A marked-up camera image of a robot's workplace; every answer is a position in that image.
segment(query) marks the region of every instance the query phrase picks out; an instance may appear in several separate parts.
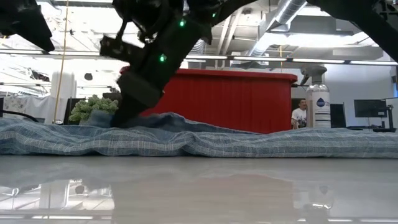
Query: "reflective floor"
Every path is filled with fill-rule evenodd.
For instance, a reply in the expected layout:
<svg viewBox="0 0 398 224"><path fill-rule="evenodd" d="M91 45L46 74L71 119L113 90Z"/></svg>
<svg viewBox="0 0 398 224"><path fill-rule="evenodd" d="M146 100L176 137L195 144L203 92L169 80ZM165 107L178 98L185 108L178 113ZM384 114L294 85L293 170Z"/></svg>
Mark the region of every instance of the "reflective floor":
<svg viewBox="0 0 398 224"><path fill-rule="evenodd" d="M2 156L0 223L398 223L398 161Z"/></svg>

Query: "plastic bottle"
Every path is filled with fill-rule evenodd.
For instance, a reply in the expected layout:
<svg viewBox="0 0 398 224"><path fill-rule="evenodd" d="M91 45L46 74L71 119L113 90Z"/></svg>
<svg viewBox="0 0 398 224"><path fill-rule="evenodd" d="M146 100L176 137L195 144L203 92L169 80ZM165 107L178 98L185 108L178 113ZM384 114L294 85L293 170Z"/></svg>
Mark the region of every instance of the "plastic bottle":
<svg viewBox="0 0 398 224"><path fill-rule="evenodd" d="M306 74L312 77L312 85L307 89L307 127L331 128L330 123L330 92L322 83L322 75L325 67L312 67L306 70Z"/></svg>

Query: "potted plant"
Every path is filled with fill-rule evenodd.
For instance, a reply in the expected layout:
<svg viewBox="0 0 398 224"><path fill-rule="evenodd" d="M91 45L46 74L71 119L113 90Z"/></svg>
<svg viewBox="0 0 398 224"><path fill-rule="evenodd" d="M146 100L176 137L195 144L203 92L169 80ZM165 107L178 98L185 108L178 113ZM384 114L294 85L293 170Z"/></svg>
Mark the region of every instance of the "potted plant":
<svg viewBox="0 0 398 224"><path fill-rule="evenodd" d="M87 100L80 100L72 110L69 116L70 121L78 121L80 124L87 122L93 110L105 111L108 114L114 114L118 109L118 101L110 100L106 98L98 98L97 95L93 95Z"/></svg>

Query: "computer monitor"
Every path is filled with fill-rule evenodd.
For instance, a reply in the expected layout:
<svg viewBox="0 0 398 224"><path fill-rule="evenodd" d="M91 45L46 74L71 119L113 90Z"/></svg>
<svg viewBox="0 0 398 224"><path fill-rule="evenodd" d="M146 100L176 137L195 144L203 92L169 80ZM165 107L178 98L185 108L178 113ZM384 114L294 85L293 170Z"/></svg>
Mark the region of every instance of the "computer monitor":
<svg viewBox="0 0 398 224"><path fill-rule="evenodd" d="M356 118L386 118L386 100L354 100Z"/></svg>
<svg viewBox="0 0 398 224"><path fill-rule="evenodd" d="M344 104L330 104L330 121L332 128L346 127Z"/></svg>

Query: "red cabinet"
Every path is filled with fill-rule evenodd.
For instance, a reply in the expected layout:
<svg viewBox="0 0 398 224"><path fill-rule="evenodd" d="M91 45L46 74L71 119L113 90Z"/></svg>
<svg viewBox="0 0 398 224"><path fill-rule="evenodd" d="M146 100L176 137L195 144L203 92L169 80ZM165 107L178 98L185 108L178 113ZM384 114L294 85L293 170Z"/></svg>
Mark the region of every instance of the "red cabinet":
<svg viewBox="0 0 398 224"><path fill-rule="evenodd" d="M290 129L295 75L180 69L159 104L145 112L178 113L224 128L273 133Z"/></svg>

